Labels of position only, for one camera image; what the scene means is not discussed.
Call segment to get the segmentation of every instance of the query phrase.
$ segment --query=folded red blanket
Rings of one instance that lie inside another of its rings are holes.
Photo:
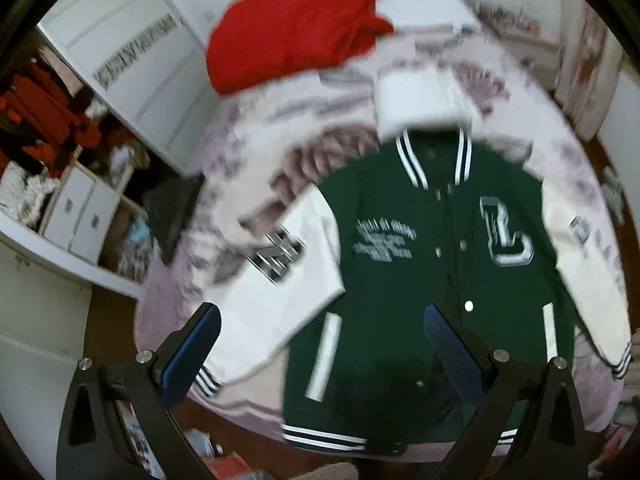
[[[338,66],[393,32],[376,0],[239,0],[212,32],[207,70],[230,94],[313,68]]]

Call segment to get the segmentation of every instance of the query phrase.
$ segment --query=pink curtain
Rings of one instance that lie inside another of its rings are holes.
[[[618,84],[624,51],[584,0],[562,0],[562,68],[555,99],[578,136],[602,126]]]

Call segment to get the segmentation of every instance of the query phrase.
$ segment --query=brown floor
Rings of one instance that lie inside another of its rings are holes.
[[[597,140],[584,145],[596,174],[609,165],[607,156]],[[622,254],[622,265],[627,280],[629,313],[633,329],[640,328],[640,280],[632,277],[640,269],[638,238],[625,206],[626,225],[616,228]],[[135,301],[119,294],[94,287],[87,320],[84,354],[100,364],[126,362],[136,355],[132,327]],[[209,433],[214,444],[220,444],[225,452],[235,451],[254,469],[269,472],[277,479],[288,479],[312,471],[323,464],[338,462],[335,458],[319,453],[295,449],[270,438],[244,430],[224,418],[206,410],[192,400],[187,400],[173,410],[182,428],[197,428]],[[604,444],[601,434],[588,434],[590,458],[595,459]],[[373,460],[356,460],[360,477],[364,480],[413,480],[426,478],[433,465],[385,463]],[[501,460],[493,460],[485,474],[500,467]]]

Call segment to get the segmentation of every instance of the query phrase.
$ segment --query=jacket sleeve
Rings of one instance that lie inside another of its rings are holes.
[[[309,186],[280,225],[231,282],[204,293],[222,314],[222,332],[204,363],[220,384],[267,364],[344,291],[337,222],[320,190]]]
[[[626,301],[596,247],[590,228],[570,202],[548,182],[542,184],[542,216],[556,250],[558,269],[601,357],[622,378],[631,359]]]

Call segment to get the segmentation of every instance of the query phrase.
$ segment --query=white pillow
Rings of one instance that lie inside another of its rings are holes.
[[[376,12],[398,31],[452,25],[480,30],[482,25],[462,0],[378,0]]]

